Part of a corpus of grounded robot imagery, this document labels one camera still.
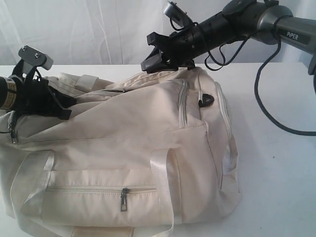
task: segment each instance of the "label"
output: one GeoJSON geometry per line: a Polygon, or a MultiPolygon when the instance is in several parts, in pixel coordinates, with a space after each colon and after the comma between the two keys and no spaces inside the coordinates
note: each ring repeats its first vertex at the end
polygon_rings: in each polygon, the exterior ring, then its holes
{"type": "Polygon", "coordinates": [[[297,33],[297,32],[293,32],[293,31],[287,31],[287,30],[284,30],[284,29],[279,29],[278,30],[278,33],[281,35],[281,36],[285,36],[291,40],[294,40],[294,41],[297,41],[299,43],[302,43],[304,45],[308,45],[311,41],[311,37],[310,36],[307,36],[307,35],[304,35],[304,34],[301,34],[301,33],[297,33]]]}
{"type": "Polygon", "coordinates": [[[5,103],[0,109],[9,110],[13,106],[16,100],[16,84],[14,80],[10,78],[4,78],[4,79],[6,80],[7,94],[6,94],[5,103]]]}

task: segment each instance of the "white backdrop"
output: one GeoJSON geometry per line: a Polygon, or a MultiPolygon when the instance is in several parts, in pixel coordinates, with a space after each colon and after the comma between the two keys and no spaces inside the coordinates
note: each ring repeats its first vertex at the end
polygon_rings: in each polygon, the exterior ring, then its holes
{"type": "MultiPolygon", "coordinates": [[[[230,0],[174,1],[201,22],[230,0]]],[[[148,34],[172,32],[163,14],[165,4],[166,0],[0,0],[0,65],[16,64],[17,52],[25,44],[47,53],[55,64],[139,64],[152,50],[148,34]]],[[[297,17],[315,18],[314,0],[280,4],[297,17]]],[[[228,58],[237,47],[238,43],[224,47],[228,58]]],[[[274,50],[251,40],[234,62],[263,62],[274,50]]],[[[308,63],[309,58],[284,44],[275,61],[308,63]]]]}

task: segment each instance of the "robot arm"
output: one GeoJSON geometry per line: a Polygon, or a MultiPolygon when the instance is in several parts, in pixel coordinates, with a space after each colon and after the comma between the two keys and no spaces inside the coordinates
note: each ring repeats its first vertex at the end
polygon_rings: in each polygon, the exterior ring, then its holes
{"type": "MultiPolygon", "coordinates": [[[[271,34],[273,27],[283,42],[310,54],[316,53],[316,21],[293,17],[290,9],[276,0],[232,0],[223,11],[199,24],[173,2],[169,2],[164,13],[182,29],[168,37],[155,32],[147,36],[148,45],[155,46],[141,63],[142,70],[148,73],[193,68],[194,58],[248,37],[269,45],[277,44],[271,34]]],[[[309,74],[314,75],[315,71],[316,57],[309,74]]]]}

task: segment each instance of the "cream duffel bag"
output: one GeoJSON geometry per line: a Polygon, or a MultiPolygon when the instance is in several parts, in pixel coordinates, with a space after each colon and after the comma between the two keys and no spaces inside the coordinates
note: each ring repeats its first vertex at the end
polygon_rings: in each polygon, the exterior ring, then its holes
{"type": "Polygon", "coordinates": [[[209,222],[240,200],[221,87],[201,68],[114,84],[61,74],[69,120],[0,117],[6,212],[36,237],[132,236],[134,227],[209,222]]]}

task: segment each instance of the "tabletop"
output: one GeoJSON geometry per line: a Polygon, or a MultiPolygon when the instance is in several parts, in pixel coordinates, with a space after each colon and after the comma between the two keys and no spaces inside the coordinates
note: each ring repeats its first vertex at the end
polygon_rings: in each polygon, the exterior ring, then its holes
{"type": "MultiPolygon", "coordinates": [[[[176,226],[175,237],[316,235],[316,138],[289,134],[264,116],[253,89],[259,67],[257,63],[230,64],[209,72],[222,85],[231,107],[242,201],[222,221],[176,226]]],[[[8,76],[12,69],[0,66],[0,75],[8,76]]],[[[56,65],[50,71],[40,70],[43,76],[65,72],[112,81],[125,80],[139,71],[139,65],[56,65]]],[[[316,131],[313,78],[302,63],[268,64],[259,91],[266,108],[280,122],[294,129],[316,131]]],[[[148,237],[166,229],[137,228],[134,236],[148,237]]],[[[2,206],[0,230],[6,237],[29,236],[5,215],[2,206]]]]}

